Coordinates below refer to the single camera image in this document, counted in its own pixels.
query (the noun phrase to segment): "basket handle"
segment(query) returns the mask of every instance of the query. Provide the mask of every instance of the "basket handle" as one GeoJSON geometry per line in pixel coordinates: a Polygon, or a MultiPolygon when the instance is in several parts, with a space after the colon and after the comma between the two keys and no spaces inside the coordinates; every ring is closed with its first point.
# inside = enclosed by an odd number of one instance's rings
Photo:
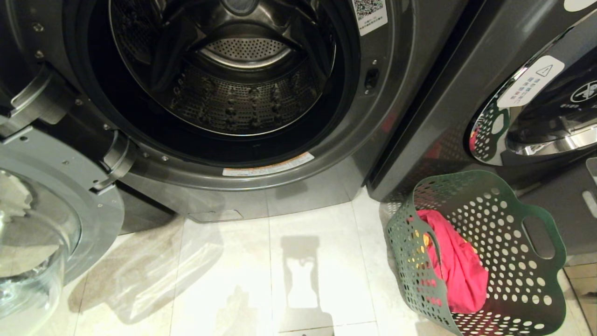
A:
{"type": "Polygon", "coordinates": [[[543,221],[547,235],[549,236],[549,239],[551,240],[555,250],[553,258],[547,260],[552,264],[552,267],[557,267],[557,269],[562,268],[566,263],[566,246],[564,246],[562,237],[559,235],[558,228],[556,227],[552,215],[547,210],[539,206],[523,204],[523,207],[527,213],[525,217],[536,216],[543,221]]]}

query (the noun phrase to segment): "qr code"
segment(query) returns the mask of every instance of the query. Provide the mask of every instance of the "qr code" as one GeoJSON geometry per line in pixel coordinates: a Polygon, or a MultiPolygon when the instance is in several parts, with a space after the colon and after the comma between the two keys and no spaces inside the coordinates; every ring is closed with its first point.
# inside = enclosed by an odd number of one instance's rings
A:
{"type": "Polygon", "coordinates": [[[355,0],[357,20],[361,21],[365,16],[381,10],[383,4],[384,0],[355,0]]]}

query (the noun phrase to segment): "washing machine door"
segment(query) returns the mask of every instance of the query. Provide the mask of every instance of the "washing machine door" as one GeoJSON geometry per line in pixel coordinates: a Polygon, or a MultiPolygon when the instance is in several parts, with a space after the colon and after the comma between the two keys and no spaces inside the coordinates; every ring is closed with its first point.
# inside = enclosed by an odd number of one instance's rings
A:
{"type": "Polygon", "coordinates": [[[597,143],[597,13],[555,38],[504,83],[468,134],[479,161],[508,166],[597,143]]]}
{"type": "Polygon", "coordinates": [[[13,99],[14,109],[0,114],[0,330],[6,335],[35,332],[63,285],[107,251],[124,220],[106,170],[41,130],[66,113],[56,105],[60,99],[48,99],[62,92],[53,78],[42,71],[13,99]]]}

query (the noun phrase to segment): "clothing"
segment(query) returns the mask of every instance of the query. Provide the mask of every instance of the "clothing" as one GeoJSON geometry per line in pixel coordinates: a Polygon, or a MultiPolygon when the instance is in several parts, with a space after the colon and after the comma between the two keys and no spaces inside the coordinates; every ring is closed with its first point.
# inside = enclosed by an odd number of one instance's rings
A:
{"type": "Polygon", "coordinates": [[[432,241],[427,251],[435,274],[446,283],[450,311],[476,313],[485,304],[489,272],[483,268],[473,246],[456,232],[441,213],[419,210],[417,214],[431,226],[440,246],[441,263],[432,241]]]}

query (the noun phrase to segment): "perforated plastic basket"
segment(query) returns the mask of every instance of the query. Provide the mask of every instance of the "perforated plastic basket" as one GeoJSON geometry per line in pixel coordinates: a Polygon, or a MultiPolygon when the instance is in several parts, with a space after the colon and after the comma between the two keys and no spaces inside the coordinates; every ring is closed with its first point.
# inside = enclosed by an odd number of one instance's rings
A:
{"type": "Polygon", "coordinates": [[[445,329],[458,335],[546,335],[562,325],[566,306],[556,275],[566,250],[553,218],[543,208],[522,204],[498,176],[474,170],[422,180],[388,223],[387,233],[403,299],[445,329]],[[445,283],[430,264],[423,234],[431,236],[438,254],[441,246],[417,216],[420,209],[440,211],[478,251],[490,274],[481,311],[450,312],[445,283]],[[555,247],[552,259],[534,252],[522,225],[529,216],[544,222],[555,247]]]}

